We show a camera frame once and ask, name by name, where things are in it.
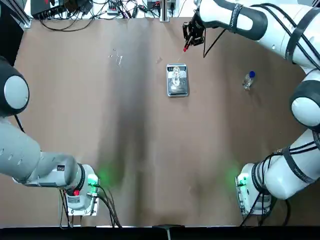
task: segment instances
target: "wire bundle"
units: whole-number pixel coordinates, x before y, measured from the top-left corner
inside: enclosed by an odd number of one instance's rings
[[[89,18],[89,23],[87,25],[85,25],[84,27],[81,28],[77,28],[77,29],[69,29],[70,27],[72,27],[78,20],[83,20],[84,17],[84,13],[81,14],[81,12],[79,11],[79,9],[81,8],[81,6],[78,8],[78,10],[74,11],[74,12],[68,12],[66,14],[66,17],[63,18],[63,16],[61,14],[59,14],[59,17],[48,17],[45,18],[45,20],[73,20],[73,22],[68,25],[67,27],[64,28],[53,28],[53,27],[49,27],[44,23],[43,19],[40,19],[40,23],[47,29],[55,31],[55,32],[76,32],[76,31],[80,31],[83,30],[85,28],[87,28],[94,20],[96,19],[104,19],[104,20],[112,20],[112,19],[116,19],[118,17],[123,17],[124,19],[127,18],[131,18],[131,14],[130,14],[130,10],[127,9],[126,5],[123,4],[123,2],[134,2],[135,0],[117,0],[116,2],[107,0],[103,3],[98,3],[98,2],[94,2],[93,0],[89,0],[90,3],[92,3],[92,8],[89,11],[89,13],[91,14],[91,17]],[[105,6],[107,6],[109,3],[115,3],[118,6],[118,9],[120,11],[120,14],[112,17],[112,18],[102,18],[101,15],[105,14],[107,12],[107,10],[104,10]],[[94,4],[98,4],[101,5],[100,10],[94,14]]]
[[[98,194],[97,197],[101,201],[103,201],[103,203],[108,208],[112,227],[114,228],[115,225],[117,225],[118,228],[122,228],[122,226],[120,224],[120,221],[119,221],[119,218],[118,218],[117,211],[116,211],[115,200],[114,200],[114,197],[112,196],[112,193],[111,193],[110,189],[107,188],[107,191],[110,194],[110,197],[109,197],[103,187],[101,187],[100,185],[93,185],[93,186],[97,187],[97,188],[99,188],[99,189],[101,189],[103,191],[103,194],[104,194],[105,198],[103,198],[103,196],[101,196],[100,194]]]
[[[120,221],[119,221],[119,218],[118,218],[117,211],[116,211],[115,200],[114,200],[114,197],[113,197],[111,191],[109,189],[107,189],[107,191],[110,195],[110,196],[108,196],[106,191],[100,185],[92,185],[92,186],[97,187],[103,191],[104,196],[101,196],[100,194],[98,194],[95,197],[93,196],[93,198],[99,198],[108,208],[110,222],[111,222],[112,227],[114,228],[115,226],[117,226],[118,228],[122,228]],[[60,193],[60,197],[61,197],[61,201],[62,201],[60,225],[59,226],[61,229],[64,230],[66,228],[62,227],[63,211],[64,211],[66,219],[67,219],[67,228],[73,227],[74,216],[72,216],[71,221],[70,221],[69,213],[68,213],[68,201],[67,201],[67,197],[66,197],[66,192],[62,189],[59,189],[59,193]]]

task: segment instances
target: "white robotic arm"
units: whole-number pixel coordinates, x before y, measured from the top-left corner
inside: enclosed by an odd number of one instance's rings
[[[99,179],[89,165],[63,153],[41,151],[39,144],[6,117],[22,112],[29,102],[24,77],[0,57],[0,174],[28,187],[61,188],[70,215],[96,215],[99,199],[92,185]]]
[[[290,108],[308,130],[265,161],[246,164],[235,178],[242,214],[261,215],[270,210],[271,196],[285,200],[320,177],[320,9],[236,2],[196,0],[193,18],[183,25],[184,51],[204,42],[206,28],[221,27],[258,42],[307,74],[294,91]]]

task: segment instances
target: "small clear object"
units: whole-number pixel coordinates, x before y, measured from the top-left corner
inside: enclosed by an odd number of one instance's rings
[[[255,76],[256,76],[256,73],[254,71],[250,71],[247,75],[245,75],[244,80],[242,82],[243,88],[245,90],[250,90],[250,87],[254,82]]]
[[[174,67],[172,72],[172,84],[177,87],[180,85],[180,68]]]

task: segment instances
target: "label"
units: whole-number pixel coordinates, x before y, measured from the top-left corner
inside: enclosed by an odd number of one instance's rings
[[[70,204],[78,204],[78,203],[80,203],[80,197],[79,196],[74,196],[74,197],[69,197],[68,196],[68,203],[70,203]]]
[[[271,198],[271,195],[265,195],[264,196],[264,202],[269,202],[270,198]],[[259,197],[258,202],[262,203],[262,196]]]
[[[50,8],[59,6],[59,0],[54,0],[54,4],[52,5],[51,1],[50,1]]]
[[[57,165],[57,166],[56,166],[56,170],[57,170],[58,172],[63,172],[63,171],[65,170],[65,165]]]

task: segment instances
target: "black cable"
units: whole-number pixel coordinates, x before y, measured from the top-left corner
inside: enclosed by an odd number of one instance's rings
[[[271,162],[272,156],[273,155],[271,154],[269,157],[269,163]],[[265,172],[264,172],[265,163],[266,163],[266,161],[263,161],[263,163],[262,163],[262,186],[265,185]],[[265,192],[262,193],[261,221],[259,221],[259,223],[258,223],[259,226],[261,226],[263,224],[262,219],[264,218],[264,202],[265,202]]]
[[[108,208],[110,214],[112,215],[113,219],[115,220],[116,225],[117,225],[119,228],[122,228],[121,224],[119,223],[119,221],[117,221],[114,213],[112,212],[109,203],[108,203],[103,197],[101,197],[101,196],[99,196],[99,195],[98,195],[97,197],[98,197],[101,201],[103,201],[103,203],[106,205],[106,207]]]
[[[287,224],[290,220],[290,217],[291,217],[291,206],[290,206],[288,199],[285,200],[285,204],[286,204],[286,215],[285,215],[285,219],[284,219],[282,226],[287,226]]]
[[[293,21],[293,19],[277,5],[274,5],[272,3],[262,3],[261,5],[277,9],[280,13],[282,13],[282,15],[284,15],[288,19],[288,21],[294,28],[297,27],[297,24],[295,23],[295,21]],[[311,42],[307,39],[307,37],[304,34],[302,34],[301,37],[305,41],[305,43],[308,45],[308,47],[311,49],[313,54],[318,58],[318,60],[320,60],[319,52],[315,49],[315,47],[311,44]]]
[[[304,149],[305,147],[308,147],[312,144],[314,144],[315,141],[311,141],[311,142],[308,142],[307,144],[305,145],[302,145],[302,146],[298,146],[298,147],[294,147],[294,148],[290,148],[290,151],[294,151],[294,150],[299,150],[299,149]]]
[[[264,165],[265,162],[269,159],[269,163],[270,163],[271,158],[272,158],[273,156],[281,156],[281,155],[282,155],[282,153],[272,153],[272,154],[268,155],[268,156],[263,160],[263,163],[262,163],[262,179],[263,179],[263,181],[264,181],[263,169],[264,169],[264,166],[265,166],[265,165]],[[247,221],[247,219],[248,219],[249,216],[251,215],[251,213],[252,213],[254,207],[256,206],[257,201],[258,201],[258,199],[259,199],[259,197],[260,197],[260,194],[261,194],[261,192],[258,193],[258,196],[256,197],[256,199],[255,199],[255,201],[254,201],[254,203],[253,203],[253,205],[252,205],[252,207],[251,207],[251,209],[250,209],[250,212],[247,214],[247,216],[245,217],[245,219],[242,221],[242,223],[240,224],[240,227],[241,227],[243,224],[245,224],[245,222]]]
[[[61,201],[62,201],[62,208],[61,208],[61,218],[60,218],[60,228],[61,229],[64,229],[62,228],[62,215],[63,215],[63,209],[64,209],[64,213],[65,213],[65,216],[66,216],[66,219],[67,219],[67,223],[68,223],[68,228],[70,227],[70,221],[69,221],[69,214],[68,214],[68,203],[67,203],[67,198],[66,198],[66,195],[65,193],[62,193],[62,190],[59,189],[59,192],[60,192],[60,197],[61,197]]]
[[[150,12],[152,14],[153,18],[156,18],[156,17],[159,18],[159,16],[156,13],[154,13],[154,9],[156,9],[157,7],[158,6],[154,6],[154,7],[150,8],[150,9],[148,9],[148,12]]]
[[[65,201],[65,215],[66,215],[66,218],[68,220],[68,227],[70,227],[70,220],[69,220],[69,213],[68,213],[68,200],[67,200],[67,196],[66,196],[66,193],[63,191],[63,196],[64,196],[64,201]]]
[[[251,207],[251,209],[250,209],[250,212],[246,215],[246,217],[244,218],[244,220],[242,221],[242,223],[239,225],[239,227],[242,227],[242,225],[245,224],[245,222],[247,221],[247,219],[248,219],[249,216],[251,215],[251,213],[252,213],[252,211],[253,211],[256,203],[258,202],[259,197],[260,197],[260,192],[259,192],[258,196],[256,197],[256,199],[254,200],[254,203],[253,203],[253,205],[252,205],[252,207]]]
[[[317,146],[313,146],[313,147],[309,147],[307,149],[303,149],[303,150],[300,150],[300,151],[294,151],[294,152],[290,152],[291,155],[295,155],[295,154],[303,154],[303,153],[306,153],[306,152],[309,152],[309,151],[312,151],[312,150],[316,150],[318,149]]]
[[[81,27],[81,28],[78,28],[78,29],[72,29],[72,30],[68,30],[68,28],[70,28],[73,24],[75,24],[75,22],[79,19],[79,14],[80,14],[80,12],[78,12],[78,15],[76,16],[76,19],[69,25],[69,26],[67,26],[67,27],[64,27],[64,28],[53,28],[53,27],[49,27],[49,26],[47,26],[44,22],[43,22],[43,20],[40,20],[40,23],[45,27],[45,28],[47,28],[47,29],[49,29],[49,30],[52,30],[52,31],[58,31],[58,32],[76,32],[76,31],[80,31],[80,30],[83,30],[83,29],[85,29],[85,28],[87,28],[93,21],[94,21],[94,19],[104,19],[104,20],[112,20],[112,19],[115,19],[115,18],[117,18],[117,17],[119,17],[119,15],[117,15],[117,16],[115,16],[115,17],[113,17],[113,18],[100,18],[100,16],[102,15],[102,14],[104,14],[104,13],[106,13],[107,11],[105,11],[105,12],[102,12],[102,10],[103,10],[103,8],[105,7],[105,5],[107,4],[109,2],[109,0],[107,0],[106,2],[104,2],[104,3],[101,3],[103,6],[101,7],[101,9],[98,11],[98,13],[97,14],[95,14],[95,15],[92,15],[92,17],[90,18],[91,20],[89,21],[89,23],[87,24],[87,25],[85,25],[84,27]]]
[[[24,130],[24,128],[22,127],[22,124],[21,124],[21,122],[20,122],[20,120],[19,120],[18,115],[14,115],[14,118],[15,118],[16,123],[18,124],[20,130],[21,130],[22,132],[26,133],[25,130]]]
[[[114,202],[114,201],[110,201],[110,199],[109,199],[109,197],[108,197],[108,195],[107,195],[107,193],[106,193],[106,191],[104,190],[103,187],[101,187],[101,186],[99,185],[99,188],[103,191],[106,201],[107,201],[108,203],[111,203],[111,207],[112,207],[112,210],[113,210],[113,215],[114,215],[114,217],[117,219],[117,221],[119,221],[118,216],[117,216],[117,212],[116,212],[116,208],[115,208],[115,202]],[[115,221],[113,220],[113,217],[112,217],[112,214],[111,214],[111,211],[110,211],[110,210],[109,210],[109,215],[110,215],[111,225],[112,225],[112,227],[114,228],[114,227],[115,227]]]
[[[178,17],[180,16],[180,14],[181,14],[181,12],[182,12],[182,9],[184,8],[184,5],[185,5],[186,1],[187,1],[187,0],[184,0],[183,4],[182,4],[182,6],[181,6],[180,12],[179,12],[179,14],[178,14]]]
[[[262,8],[264,10],[266,10],[268,13],[270,13],[274,19],[281,25],[281,27],[286,31],[286,33],[289,35],[289,37],[291,37],[291,32],[289,31],[289,29],[284,25],[284,23],[277,17],[277,15],[270,10],[267,6],[261,5],[261,4],[255,4],[252,5],[251,7],[257,7],[257,8]],[[301,44],[299,42],[296,43],[296,45],[299,47],[299,49],[301,50],[301,52],[304,54],[304,56],[320,71],[320,66],[310,57],[310,55],[306,52],[306,50],[301,46]]]
[[[212,49],[212,47],[216,44],[216,42],[219,40],[219,38],[222,36],[222,34],[225,33],[227,29],[223,29],[220,34],[216,37],[216,39],[213,41],[213,43],[211,44],[211,46],[209,47],[209,49],[206,51],[206,32],[207,30],[204,30],[204,41],[203,41],[203,58],[205,58],[208,54],[208,52]]]

